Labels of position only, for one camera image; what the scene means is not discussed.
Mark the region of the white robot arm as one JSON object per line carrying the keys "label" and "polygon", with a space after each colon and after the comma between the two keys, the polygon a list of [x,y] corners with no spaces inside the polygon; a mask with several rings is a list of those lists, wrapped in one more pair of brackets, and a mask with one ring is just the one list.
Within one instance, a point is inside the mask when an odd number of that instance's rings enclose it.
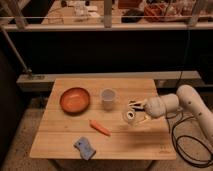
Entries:
{"label": "white robot arm", "polygon": [[152,119],[160,118],[182,107],[191,112],[197,119],[201,130],[213,146],[213,113],[205,105],[198,92],[190,85],[181,85],[175,94],[131,102],[128,106],[144,111]]}

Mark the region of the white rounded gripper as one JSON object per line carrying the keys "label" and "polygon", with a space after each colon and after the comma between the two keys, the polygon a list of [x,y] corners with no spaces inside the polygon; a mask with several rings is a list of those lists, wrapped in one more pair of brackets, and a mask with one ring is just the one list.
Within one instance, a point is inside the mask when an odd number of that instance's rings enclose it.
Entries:
{"label": "white rounded gripper", "polygon": [[[136,103],[129,103],[128,105],[136,106],[136,107],[137,106],[143,107],[145,105],[144,109],[145,109],[146,113],[152,118],[159,118],[166,113],[165,104],[160,97],[153,97],[153,98],[149,98],[148,100],[144,99],[141,101],[137,101]],[[137,125],[145,123],[149,120],[150,120],[149,117],[145,117],[143,120],[135,122],[133,124],[133,126],[137,126]]]}

